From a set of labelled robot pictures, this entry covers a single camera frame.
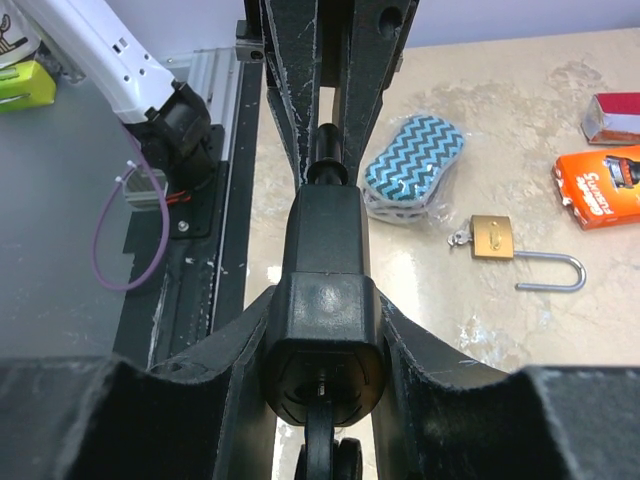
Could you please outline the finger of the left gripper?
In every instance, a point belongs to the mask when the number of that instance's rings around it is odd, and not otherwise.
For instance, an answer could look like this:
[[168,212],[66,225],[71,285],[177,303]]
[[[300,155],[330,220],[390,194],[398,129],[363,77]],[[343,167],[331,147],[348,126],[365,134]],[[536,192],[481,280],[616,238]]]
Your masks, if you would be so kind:
[[317,1],[264,1],[268,101],[285,146],[294,184],[308,182],[314,156],[320,87]]
[[348,183],[359,167],[405,47],[416,1],[349,1],[341,39],[333,119],[341,137]]

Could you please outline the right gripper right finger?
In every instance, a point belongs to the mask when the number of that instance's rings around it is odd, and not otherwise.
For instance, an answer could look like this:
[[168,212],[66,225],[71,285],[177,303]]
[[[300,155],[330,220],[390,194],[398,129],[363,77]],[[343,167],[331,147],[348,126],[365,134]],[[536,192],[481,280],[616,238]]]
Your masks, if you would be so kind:
[[635,479],[639,371],[544,366],[505,373],[383,299],[389,362],[374,411],[382,479]]

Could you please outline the small brass padlock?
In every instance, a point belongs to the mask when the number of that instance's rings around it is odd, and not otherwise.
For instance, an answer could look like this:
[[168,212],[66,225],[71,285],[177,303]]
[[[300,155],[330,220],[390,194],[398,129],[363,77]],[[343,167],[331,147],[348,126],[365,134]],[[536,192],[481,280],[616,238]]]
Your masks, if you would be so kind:
[[470,218],[472,257],[478,260],[515,259],[550,261],[569,265],[576,273],[572,284],[526,283],[515,284],[519,291],[574,293],[586,285],[587,271],[575,257],[560,253],[522,251],[515,248],[511,220],[508,216],[472,215]]

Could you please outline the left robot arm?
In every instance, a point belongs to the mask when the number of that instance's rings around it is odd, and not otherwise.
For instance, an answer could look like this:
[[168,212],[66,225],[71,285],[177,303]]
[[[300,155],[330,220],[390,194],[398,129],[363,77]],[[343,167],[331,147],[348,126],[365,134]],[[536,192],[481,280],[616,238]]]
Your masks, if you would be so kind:
[[[414,1],[249,1],[240,37],[266,67],[267,97],[297,185],[354,184],[417,10]],[[148,161],[181,189],[211,174],[204,100],[103,1],[24,1],[97,85]]]

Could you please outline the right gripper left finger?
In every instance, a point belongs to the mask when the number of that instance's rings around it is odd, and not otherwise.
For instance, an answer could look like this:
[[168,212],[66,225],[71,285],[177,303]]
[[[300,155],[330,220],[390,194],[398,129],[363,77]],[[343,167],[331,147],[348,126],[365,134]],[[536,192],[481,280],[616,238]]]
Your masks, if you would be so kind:
[[1,363],[5,479],[267,479],[260,390],[271,293],[155,368],[118,357]]

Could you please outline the black padlock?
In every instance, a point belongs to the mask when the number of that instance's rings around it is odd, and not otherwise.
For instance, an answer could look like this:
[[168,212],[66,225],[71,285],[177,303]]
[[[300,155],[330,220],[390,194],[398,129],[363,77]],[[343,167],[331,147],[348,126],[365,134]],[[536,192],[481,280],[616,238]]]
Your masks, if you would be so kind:
[[374,409],[385,383],[381,303],[370,273],[362,194],[348,182],[338,128],[325,123],[309,181],[289,212],[262,388],[289,424],[304,425],[311,406],[326,398],[334,424],[350,426]]

